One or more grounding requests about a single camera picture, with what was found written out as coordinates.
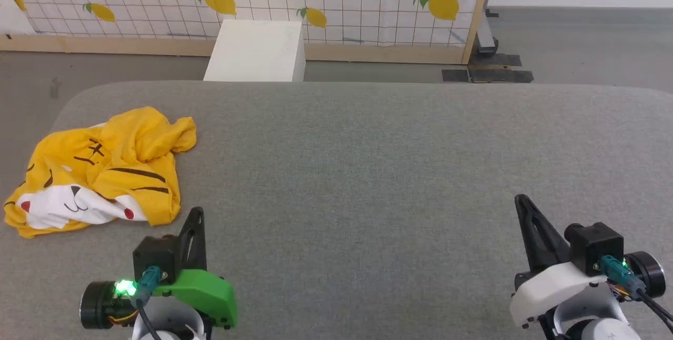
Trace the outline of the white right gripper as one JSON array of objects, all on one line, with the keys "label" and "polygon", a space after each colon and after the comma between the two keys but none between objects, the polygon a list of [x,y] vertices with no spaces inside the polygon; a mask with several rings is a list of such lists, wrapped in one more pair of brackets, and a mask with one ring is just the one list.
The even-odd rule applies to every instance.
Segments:
[{"label": "white right gripper", "polygon": [[528,328],[630,328],[624,302],[643,303],[662,321],[666,310],[655,299],[666,290],[665,274],[647,252],[622,259],[603,256],[589,276],[569,262],[569,244],[526,195],[515,196],[532,277],[517,276],[509,307],[517,326]]}]

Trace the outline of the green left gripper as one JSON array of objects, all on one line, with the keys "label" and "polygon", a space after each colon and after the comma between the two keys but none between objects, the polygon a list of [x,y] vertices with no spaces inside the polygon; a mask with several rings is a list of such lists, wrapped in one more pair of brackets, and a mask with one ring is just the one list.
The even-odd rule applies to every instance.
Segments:
[{"label": "green left gripper", "polygon": [[176,319],[168,306],[195,311],[203,328],[231,329],[238,325],[238,305],[232,285],[207,270],[205,216],[192,208],[178,235],[182,271],[168,283],[166,272],[147,269],[137,281],[92,282],[80,302],[80,321],[86,329],[109,329],[142,323],[145,312],[155,330]]}]

